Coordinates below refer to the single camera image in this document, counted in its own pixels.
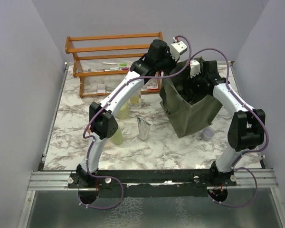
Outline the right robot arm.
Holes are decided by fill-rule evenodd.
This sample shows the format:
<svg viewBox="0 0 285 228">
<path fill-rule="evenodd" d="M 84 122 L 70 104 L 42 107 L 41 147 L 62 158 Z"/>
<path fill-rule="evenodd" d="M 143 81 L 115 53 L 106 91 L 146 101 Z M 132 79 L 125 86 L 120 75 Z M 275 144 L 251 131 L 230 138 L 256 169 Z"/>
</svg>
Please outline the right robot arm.
<svg viewBox="0 0 285 228">
<path fill-rule="evenodd" d="M 233 174 L 233 169 L 242 156 L 252 152 L 267 140 L 265 130 L 266 114 L 262 109 L 248 105 L 229 84 L 227 77 L 218 73 L 216 61 L 197 61 L 192 59 L 188 70 L 190 77 L 184 84 L 185 95 L 194 105 L 211 98 L 232 116 L 228 130 L 228 147 L 212 163 L 209 181 L 219 186 Z"/>
</svg>

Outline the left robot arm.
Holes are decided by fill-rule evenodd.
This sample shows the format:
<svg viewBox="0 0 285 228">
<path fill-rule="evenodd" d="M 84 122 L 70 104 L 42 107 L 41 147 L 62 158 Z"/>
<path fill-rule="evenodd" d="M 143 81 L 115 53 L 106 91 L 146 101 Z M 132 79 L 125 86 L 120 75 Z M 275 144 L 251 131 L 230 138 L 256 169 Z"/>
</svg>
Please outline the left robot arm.
<svg viewBox="0 0 285 228">
<path fill-rule="evenodd" d="M 90 121 L 85 131 L 90 130 L 83 138 L 89 139 L 89 146 L 83 161 L 76 168 L 76 175 L 84 187 L 91 187 L 99 178 L 99 159 L 108 138 L 112 137 L 118 124 L 116 116 L 125 102 L 141 89 L 158 71 L 169 72 L 175 66 L 180 56 L 191 51 L 188 40 L 180 41 L 174 37 L 174 42 L 168 45 L 165 41 L 155 39 L 141 58 L 133 62 L 129 72 L 117 88 L 100 103 L 90 104 Z"/>
</svg>

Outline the green canvas bag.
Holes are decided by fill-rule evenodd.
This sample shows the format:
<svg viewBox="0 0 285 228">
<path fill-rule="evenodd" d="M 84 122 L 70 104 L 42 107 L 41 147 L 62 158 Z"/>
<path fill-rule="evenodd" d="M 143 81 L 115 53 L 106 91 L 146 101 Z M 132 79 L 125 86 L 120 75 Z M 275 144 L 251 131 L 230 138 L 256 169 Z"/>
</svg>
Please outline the green canvas bag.
<svg viewBox="0 0 285 228">
<path fill-rule="evenodd" d="M 176 135 L 179 138 L 196 133 L 212 124 L 215 116 L 222 108 L 222 104 L 212 96 L 210 92 L 210 79 L 219 79 L 216 60 L 205 61 L 203 58 L 195 58 L 200 62 L 201 73 L 198 76 L 206 76 L 209 82 L 209 94 L 198 102 L 187 102 L 182 97 L 181 80 L 190 77 L 190 67 L 179 75 L 162 80 L 160 88 L 160 105 L 166 113 Z"/>
</svg>

